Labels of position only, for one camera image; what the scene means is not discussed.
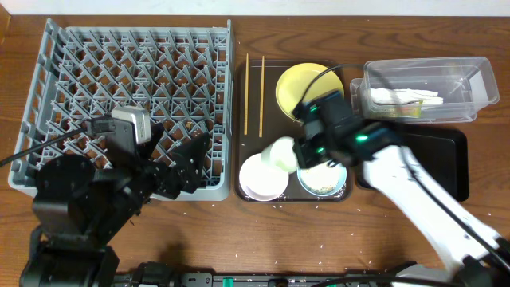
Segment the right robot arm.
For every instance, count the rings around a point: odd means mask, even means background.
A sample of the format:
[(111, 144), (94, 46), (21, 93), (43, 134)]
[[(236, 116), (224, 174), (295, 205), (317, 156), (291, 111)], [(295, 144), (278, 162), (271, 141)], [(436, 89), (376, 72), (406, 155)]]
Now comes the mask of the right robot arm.
[(292, 114), (305, 135), (293, 151), (300, 167), (323, 162), (362, 165), (364, 180), (416, 226), (442, 260), (448, 286), (507, 286), (509, 242), (470, 214), (402, 142), (404, 125), (365, 120), (338, 91), (306, 102)]

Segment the yellow plate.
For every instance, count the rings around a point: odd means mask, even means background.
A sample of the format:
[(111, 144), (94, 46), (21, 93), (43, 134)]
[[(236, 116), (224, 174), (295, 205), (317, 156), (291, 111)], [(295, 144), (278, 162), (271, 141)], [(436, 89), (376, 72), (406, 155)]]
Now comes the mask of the yellow plate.
[[(295, 119), (292, 114), (299, 99), (303, 96), (310, 82), (327, 67), (317, 63), (301, 63), (288, 68), (279, 78), (276, 86), (276, 99), (280, 109), (286, 116)], [(303, 102), (308, 103), (329, 92), (344, 92), (343, 83), (332, 71), (318, 79), (308, 90)]]

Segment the wooden chopstick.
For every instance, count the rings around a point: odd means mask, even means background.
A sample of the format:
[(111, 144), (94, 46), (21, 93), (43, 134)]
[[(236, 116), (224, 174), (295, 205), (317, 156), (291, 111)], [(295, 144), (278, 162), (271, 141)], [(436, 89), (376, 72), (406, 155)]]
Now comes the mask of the wooden chopstick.
[(249, 122), (249, 54), (245, 55), (245, 105), (244, 105), (244, 130), (245, 136), (248, 135)]
[(259, 110), (259, 128), (258, 136), (263, 136), (264, 122), (264, 100), (265, 100), (265, 56), (261, 58), (261, 80), (260, 80), (260, 110)]

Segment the white paper napkin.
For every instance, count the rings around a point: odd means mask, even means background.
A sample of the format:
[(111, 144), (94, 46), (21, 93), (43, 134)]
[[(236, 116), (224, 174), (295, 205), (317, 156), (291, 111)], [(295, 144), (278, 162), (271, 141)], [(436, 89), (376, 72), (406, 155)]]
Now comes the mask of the white paper napkin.
[(443, 104), (438, 92), (417, 89), (371, 88), (369, 99), (375, 104)]

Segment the white cup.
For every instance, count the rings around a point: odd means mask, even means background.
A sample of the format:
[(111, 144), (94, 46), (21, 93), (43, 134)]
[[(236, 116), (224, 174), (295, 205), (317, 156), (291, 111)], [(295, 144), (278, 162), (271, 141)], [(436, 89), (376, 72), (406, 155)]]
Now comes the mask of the white cup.
[(298, 162), (293, 151), (294, 143), (294, 139), (289, 136), (274, 141), (262, 151), (262, 163), (289, 174), (297, 171)]

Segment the light blue bowl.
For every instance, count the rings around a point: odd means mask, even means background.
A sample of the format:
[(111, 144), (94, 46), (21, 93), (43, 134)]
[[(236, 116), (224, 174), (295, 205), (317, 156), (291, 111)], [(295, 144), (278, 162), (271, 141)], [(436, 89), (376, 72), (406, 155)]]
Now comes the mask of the light blue bowl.
[(337, 195), (344, 188), (347, 168), (341, 164), (322, 163), (309, 169), (298, 169), (297, 178), (308, 193), (328, 197)]

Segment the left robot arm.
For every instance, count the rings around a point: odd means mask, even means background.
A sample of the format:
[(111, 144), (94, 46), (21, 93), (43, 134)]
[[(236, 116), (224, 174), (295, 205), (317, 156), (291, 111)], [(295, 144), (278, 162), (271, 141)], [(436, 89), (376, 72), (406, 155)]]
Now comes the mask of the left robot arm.
[(62, 155), (37, 173), (32, 210), (39, 226), (30, 238), (21, 286), (110, 286), (119, 258), (108, 243), (152, 195), (176, 199), (195, 192), (210, 145), (202, 133), (171, 150), (173, 166), (151, 161), (164, 131), (149, 128), (137, 143), (135, 126), (122, 120), (89, 122), (85, 132), (105, 136), (111, 169), (82, 155)]

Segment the white pink bowl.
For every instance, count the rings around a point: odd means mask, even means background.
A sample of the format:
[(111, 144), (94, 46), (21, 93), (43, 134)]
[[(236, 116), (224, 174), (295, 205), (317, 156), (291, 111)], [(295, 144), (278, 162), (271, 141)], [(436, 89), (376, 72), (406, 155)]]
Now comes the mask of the white pink bowl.
[(262, 162), (261, 153), (251, 155), (239, 171), (242, 191), (251, 199), (268, 202), (280, 197), (288, 186), (289, 175)]

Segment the green snack wrapper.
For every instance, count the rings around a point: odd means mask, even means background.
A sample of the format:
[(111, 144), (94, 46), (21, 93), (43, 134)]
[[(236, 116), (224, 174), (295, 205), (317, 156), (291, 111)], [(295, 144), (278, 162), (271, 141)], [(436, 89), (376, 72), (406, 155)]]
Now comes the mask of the green snack wrapper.
[(378, 117), (420, 118), (422, 104), (421, 100), (409, 104), (384, 104), (376, 106), (372, 113)]

